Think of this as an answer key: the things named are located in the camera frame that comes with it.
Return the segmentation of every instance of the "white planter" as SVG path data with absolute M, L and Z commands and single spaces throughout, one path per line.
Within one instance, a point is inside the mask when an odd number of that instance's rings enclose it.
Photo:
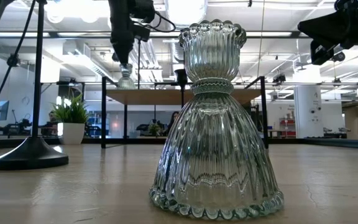
M 57 134 L 60 143 L 66 145 L 81 144 L 84 138 L 85 124 L 58 123 Z

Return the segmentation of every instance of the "ribbed glass vase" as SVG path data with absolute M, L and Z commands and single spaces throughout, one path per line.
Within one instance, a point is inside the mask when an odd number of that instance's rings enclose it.
M 118 87 L 119 90 L 135 90 L 135 83 L 131 79 L 132 74 L 132 65 L 121 65 L 121 73 L 122 77 L 118 80 Z
M 245 219 L 283 207 L 269 155 L 245 109 L 230 95 L 246 32 L 229 21 L 203 21 L 181 32 L 195 97 L 164 145 L 152 202 L 184 216 Z

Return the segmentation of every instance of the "glass vase neck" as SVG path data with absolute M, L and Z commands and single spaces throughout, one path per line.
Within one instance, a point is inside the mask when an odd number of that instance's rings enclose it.
M 196 81 L 191 86 L 194 95 L 201 93 L 227 93 L 230 94 L 234 90 L 231 82 L 224 78 L 204 78 Z

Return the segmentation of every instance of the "table surface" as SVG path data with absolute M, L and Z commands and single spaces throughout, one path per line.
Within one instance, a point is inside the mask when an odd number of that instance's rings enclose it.
M 243 105 L 260 96 L 260 90 L 235 89 L 231 95 Z M 124 105 L 181 105 L 180 90 L 107 90 L 107 96 Z M 193 97 L 185 91 L 185 103 Z
M 358 149 L 270 145 L 285 208 L 246 222 L 208 222 L 164 212 L 149 201 L 162 148 L 60 146 L 56 150 L 70 157 L 67 166 L 0 171 L 0 223 L 358 223 Z

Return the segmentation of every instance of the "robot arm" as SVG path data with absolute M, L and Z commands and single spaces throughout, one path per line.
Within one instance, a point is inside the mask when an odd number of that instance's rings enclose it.
M 0 0 L 0 19 L 7 5 L 14 0 Z M 147 41 L 150 30 L 135 25 L 131 17 L 143 19 L 144 23 L 154 20 L 155 10 L 152 0 L 109 0 L 111 11 L 111 43 L 123 67 L 128 63 L 134 39 Z
M 128 56 L 134 39 L 147 41 L 150 30 L 134 24 L 131 17 L 150 23 L 155 10 L 151 0 L 109 0 L 111 21 L 111 43 L 123 67 L 128 64 Z
M 332 14 L 298 24 L 299 31 L 313 39 L 310 45 L 313 65 L 322 65 L 333 58 L 338 45 L 344 49 L 358 45 L 358 0 L 337 0 L 334 8 L 336 12 Z

